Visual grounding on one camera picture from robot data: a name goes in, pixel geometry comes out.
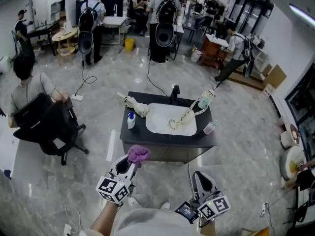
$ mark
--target tiled floor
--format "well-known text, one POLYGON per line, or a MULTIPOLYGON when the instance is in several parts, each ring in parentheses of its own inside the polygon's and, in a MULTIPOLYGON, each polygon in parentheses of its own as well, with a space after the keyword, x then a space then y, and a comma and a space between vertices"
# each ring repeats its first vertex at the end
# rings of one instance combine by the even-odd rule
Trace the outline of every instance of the tiled floor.
MULTIPOLYGON (((129 90, 161 94, 147 79, 147 49, 132 53, 122 51, 105 54, 95 66, 84 70, 84 76, 97 76, 94 84, 80 90, 82 102, 74 101, 79 123, 87 130, 83 143, 89 155, 73 149, 67 165, 60 159, 43 156, 41 176, 34 182, 7 179, 0 174, 0 229, 14 236, 60 236, 68 223, 64 206, 73 205, 81 212, 83 228, 88 228, 99 215, 101 199, 95 191, 99 177, 109 170, 107 161, 109 139, 115 133, 112 160, 123 155, 119 140, 124 106, 115 99, 117 92, 129 90)), ((43 71, 59 90, 75 93, 81 85, 81 61, 77 54, 74 65, 66 60, 58 65, 57 57, 43 54, 34 73, 43 71)), ((171 85, 180 86, 182 98, 196 99, 214 85, 217 71, 192 63, 178 55, 166 65, 151 64, 150 76, 167 93, 171 85)), ((7 111, 9 93, 19 83, 13 71, 0 75, 0 106, 7 111)), ((281 130, 276 127, 277 114, 262 94, 230 81, 216 90, 211 104, 212 115, 218 120, 218 146, 190 163, 190 170, 208 173, 228 196, 231 210, 216 220, 217 235, 238 235, 240 228, 262 229, 269 225, 266 214, 260 218, 263 202, 273 203, 284 192, 280 189, 279 158, 283 149, 279 143, 281 130)), ((177 208, 191 195, 188 166, 181 163, 146 162, 135 177, 135 197, 144 207, 159 207, 169 200, 177 208)), ((285 235, 289 218, 287 207, 293 204, 293 192, 286 194, 271 208, 276 235, 285 235)), ((124 205, 118 216, 129 209, 124 205)), ((77 214, 70 216, 78 221, 77 214)))

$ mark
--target faucet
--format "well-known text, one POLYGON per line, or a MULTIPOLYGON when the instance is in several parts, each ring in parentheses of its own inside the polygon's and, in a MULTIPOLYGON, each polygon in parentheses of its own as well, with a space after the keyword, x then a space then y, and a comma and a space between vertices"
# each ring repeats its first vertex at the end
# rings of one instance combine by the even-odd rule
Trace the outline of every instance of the faucet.
POLYGON ((114 17, 117 17, 117 4, 114 5, 114 17))
POLYGON ((177 104, 177 95, 180 94, 179 86, 174 85, 171 95, 169 96, 169 103, 171 105, 177 104))

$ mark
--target yellow bucket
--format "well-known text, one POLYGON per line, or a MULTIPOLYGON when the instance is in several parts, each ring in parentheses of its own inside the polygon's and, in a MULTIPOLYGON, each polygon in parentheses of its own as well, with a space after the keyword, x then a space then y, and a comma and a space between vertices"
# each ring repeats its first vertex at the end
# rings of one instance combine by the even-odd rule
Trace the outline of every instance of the yellow bucket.
POLYGON ((125 50, 128 52, 132 52, 134 46, 134 39, 133 38, 126 38, 125 39, 125 50))

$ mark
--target white sink basin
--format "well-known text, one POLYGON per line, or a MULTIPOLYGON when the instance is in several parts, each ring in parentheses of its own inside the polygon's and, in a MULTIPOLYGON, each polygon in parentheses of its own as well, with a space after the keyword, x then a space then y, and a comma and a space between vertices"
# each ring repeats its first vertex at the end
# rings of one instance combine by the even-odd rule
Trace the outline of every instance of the white sink basin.
POLYGON ((178 136, 192 136, 197 132, 195 116, 190 123, 178 125, 175 130, 168 126, 170 119, 179 121, 188 108, 158 103, 149 104, 149 108, 150 111, 146 116, 146 127, 151 132, 178 136))

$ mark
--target purple cloth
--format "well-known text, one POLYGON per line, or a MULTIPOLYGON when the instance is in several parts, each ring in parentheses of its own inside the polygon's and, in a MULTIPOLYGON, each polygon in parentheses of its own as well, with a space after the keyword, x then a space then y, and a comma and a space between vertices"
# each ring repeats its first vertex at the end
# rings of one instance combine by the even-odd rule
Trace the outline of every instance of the purple cloth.
POLYGON ((138 168, 141 168, 141 163, 149 158, 151 151, 140 145, 133 145, 128 150, 128 163, 134 163, 138 168))

